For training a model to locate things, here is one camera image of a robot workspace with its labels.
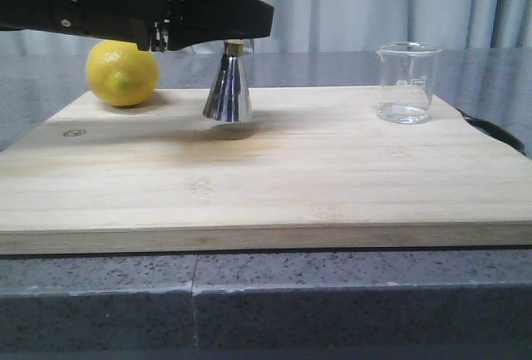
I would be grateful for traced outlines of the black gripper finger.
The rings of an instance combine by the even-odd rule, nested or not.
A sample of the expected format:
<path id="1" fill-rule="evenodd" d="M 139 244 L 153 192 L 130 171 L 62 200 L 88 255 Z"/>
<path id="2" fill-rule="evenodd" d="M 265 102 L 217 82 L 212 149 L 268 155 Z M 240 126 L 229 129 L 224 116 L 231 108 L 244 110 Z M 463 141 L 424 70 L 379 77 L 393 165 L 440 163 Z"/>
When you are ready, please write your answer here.
<path id="1" fill-rule="evenodd" d="M 274 7 L 261 0 L 171 0 L 167 49 L 268 37 L 273 15 Z"/>

